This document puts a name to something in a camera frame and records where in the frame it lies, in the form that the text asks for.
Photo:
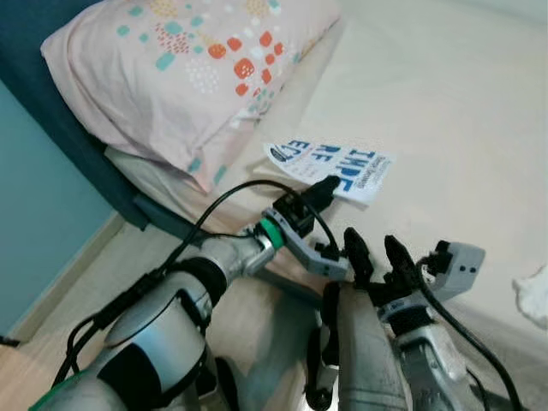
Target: white bedsheet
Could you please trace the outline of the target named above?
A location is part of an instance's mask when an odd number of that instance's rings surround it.
[[[338,201],[326,213],[336,237],[355,226],[381,264],[385,234],[414,257],[440,239],[482,246],[484,266],[458,301],[540,341],[515,308],[511,281],[546,262],[545,25],[478,2],[341,3],[342,39],[300,124],[267,117],[218,192],[260,175],[263,141],[302,134],[393,152],[369,208]],[[186,217],[211,202],[171,187],[160,202]],[[236,229],[272,198],[241,193],[209,227]]]

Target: pink pillowcase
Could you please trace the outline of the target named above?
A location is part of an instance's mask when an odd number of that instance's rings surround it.
[[[334,0],[104,1],[41,50],[90,133],[208,192],[338,16]]]

